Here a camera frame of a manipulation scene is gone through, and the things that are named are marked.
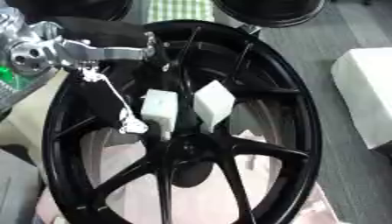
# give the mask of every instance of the black spoke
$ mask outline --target black spoke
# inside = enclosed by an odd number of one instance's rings
[[[87,127],[94,126],[97,123],[97,117],[94,115],[91,115],[90,117],[82,120],[81,122],[77,122],[76,124],[72,125],[71,127],[62,130],[61,132],[57,133],[55,138],[62,138],[66,137],[69,134],[73,134],[79,130],[85,130]]]
[[[99,185],[94,190],[95,194],[100,198],[106,199],[106,197],[116,189],[148,173],[151,173],[151,167],[146,158],[143,157]]]
[[[162,223],[172,224],[172,167],[163,165],[156,175]]]
[[[234,136],[224,136],[217,139],[222,141],[224,146],[237,155],[264,155],[278,158],[287,162],[302,162],[309,155],[300,150],[286,149],[272,143],[261,143]]]
[[[188,54],[191,52],[190,51],[191,46],[200,31],[201,31],[201,27],[197,27],[193,31],[191,37],[188,39],[184,48],[179,52],[178,57],[177,57],[177,65],[176,66],[178,69],[181,90],[182,90],[182,96],[184,96],[188,101],[192,100],[193,87],[192,87],[191,78],[189,77],[189,74],[186,71],[185,63],[186,63],[186,59],[187,59]]]
[[[235,62],[233,73],[228,78],[235,79],[235,77],[237,77],[237,75],[241,72],[243,64],[246,61],[245,58],[247,54],[252,50],[252,47],[252,43],[249,43],[245,46],[245,48],[242,50],[242,53],[240,54],[240,56],[238,56]]]
[[[301,94],[298,89],[292,88],[281,88],[281,87],[266,87],[266,88],[259,88],[249,89],[248,87],[241,87],[239,85],[235,87],[229,88],[230,92],[235,96],[237,99],[244,100],[257,100],[266,97],[275,97],[275,98],[283,98],[283,97],[296,97]]]
[[[237,200],[240,214],[239,222],[256,223],[255,216],[252,213],[248,196],[241,180],[240,172],[238,171],[237,164],[235,163],[234,155],[231,153],[222,153],[218,164],[225,174],[227,182],[229,183],[235,199]]]

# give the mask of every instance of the bolt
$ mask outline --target bolt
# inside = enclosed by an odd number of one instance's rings
[[[155,35],[154,35],[153,32],[149,31],[149,32],[146,32],[144,35],[148,37],[148,39],[147,39],[147,41],[148,41],[147,45],[148,46],[152,46],[155,43],[157,43],[157,41],[155,40]]]
[[[191,155],[194,154],[194,152],[195,152],[194,146],[192,144],[190,144],[189,142],[184,143],[184,150],[187,151]]]
[[[164,65],[164,66],[162,67],[162,71],[164,71],[164,72],[169,71],[169,69],[170,69],[170,64],[169,64],[169,63],[167,63],[166,65]]]

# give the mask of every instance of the screw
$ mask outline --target screw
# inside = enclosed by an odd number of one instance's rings
[[[19,65],[24,65],[26,62],[26,58],[24,56],[17,56],[15,57],[15,61],[19,64]]]
[[[148,39],[147,39],[147,41],[148,41],[147,45],[151,46],[151,45],[154,45],[155,43],[157,43],[157,41],[155,40],[155,35],[154,35],[153,32],[148,31],[148,32],[146,32],[144,35],[148,37]]]
[[[170,69],[170,64],[169,64],[169,63],[167,63],[166,65],[164,65],[164,66],[162,67],[162,71],[164,71],[164,72],[169,71],[169,69]]]

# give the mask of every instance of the wheel rim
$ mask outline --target wheel rim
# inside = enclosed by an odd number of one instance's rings
[[[262,27],[286,27],[305,23],[316,17],[326,3],[325,0],[269,2],[213,0],[213,2],[230,17]]]
[[[163,41],[170,43],[169,48],[171,50],[169,50],[172,57],[173,54],[176,56],[176,52],[179,54],[179,49],[186,49],[186,46],[196,47],[199,50],[204,49],[208,53],[209,51],[220,53],[221,55],[233,55],[234,53],[234,57],[228,57],[235,62],[232,63],[234,65],[232,67],[234,68],[234,75],[236,79],[238,78],[242,83],[246,83],[245,88],[239,85],[229,87],[236,98],[243,100],[248,98],[272,99],[284,104],[284,107],[290,110],[295,123],[296,134],[293,137],[295,150],[232,137],[227,134],[226,122],[223,122],[213,135],[198,134],[192,135],[192,137],[197,139],[193,142],[206,143],[205,146],[200,147],[206,148],[204,152],[207,153],[203,159],[212,159],[225,173],[240,209],[241,218],[237,222],[288,223],[291,221],[305,202],[315,183],[321,157],[319,119],[309,91],[299,76],[279,54],[257,38],[223,25],[176,21],[149,24],[146,28],[155,32]],[[236,76],[243,73],[243,66],[247,65],[244,62],[250,58],[257,61],[257,64],[248,64],[247,71],[254,69],[259,71],[261,69],[259,65],[262,64],[264,68],[257,73],[257,79],[260,78],[260,74],[266,74],[269,76],[269,84],[272,83],[272,86],[259,85],[262,82],[254,80],[254,75],[249,75],[250,80],[248,77],[239,78]],[[205,63],[203,59],[193,66],[201,67],[202,70],[208,69],[208,67],[201,66],[202,63]],[[138,73],[148,78],[148,75],[145,76],[145,70],[136,69],[137,65],[138,63],[119,62],[106,72],[110,74],[115,84],[116,81],[122,83],[124,77],[118,74],[124,74],[125,71],[133,70],[132,77],[136,77],[136,81]],[[219,72],[225,73],[225,69],[223,71],[210,71],[210,74],[215,75],[215,79],[222,79],[222,77],[218,77]],[[128,87],[130,83],[135,83],[135,81],[130,81],[130,77],[126,77],[126,80]],[[164,198],[166,196],[170,198],[170,187],[168,187],[170,184],[167,180],[171,176],[169,168],[174,166],[172,152],[175,150],[171,146],[154,144],[155,147],[163,147],[165,150],[152,151],[166,153],[156,154],[156,152],[152,152],[149,156],[143,157],[116,174],[108,182],[93,189],[83,169],[78,139],[91,130],[104,127],[105,124],[99,122],[99,119],[95,116],[90,115],[87,108],[82,107],[81,102],[77,100],[77,94],[74,93],[75,85],[71,85],[72,82],[75,83],[76,80],[74,76],[70,75],[53,100],[46,119],[43,141],[43,156],[49,186],[60,210],[72,223],[84,223],[86,221],[128,223],[105,204],[105,197],[132,179],[152,172],[156,174],[160,183],[159,194],[161,196],[163,221],[170,223],[170,200],[164,200]],[[258,89],[249,87],[253,85],[252,82],[257,83]],[[138,87],[132,88],[133,90],[127,93],[129,95],[143,95],[142,92],[146,90],[146,87],[142,85],[143,83],[140,83],[142,82],[139,82]],[[134,108],[140,106],[140,103],[139,105],[138,103],[135,104],[133,105]],[[150,140],[144,140],[147,148],[149,148],[149,145],[152,145],[149,143]],[[283,163],[283,168],[277,177],[276,183],[260,205],[252,212],[250,212],[249,203],[246,200],[243,185],[241,185],[241,179],[234,164],[234,155],[240,154],[272,156],[281,159]]]

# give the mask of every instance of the foam block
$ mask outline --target foam block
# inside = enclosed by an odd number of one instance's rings
[[[162,138],[169,140],[174,131],[179,112],[178,95],[175,92],[149,89],[142,106],[144,120],[159,123],[162,129]]]
[[[214,80],[195,93],[193,109],[203,120],[206,130],[213,132],[216,124],[230,116],[234,103],[235,97]]]
[[[353,49],[332,77],[369,149],[392,140],[392,48]]]

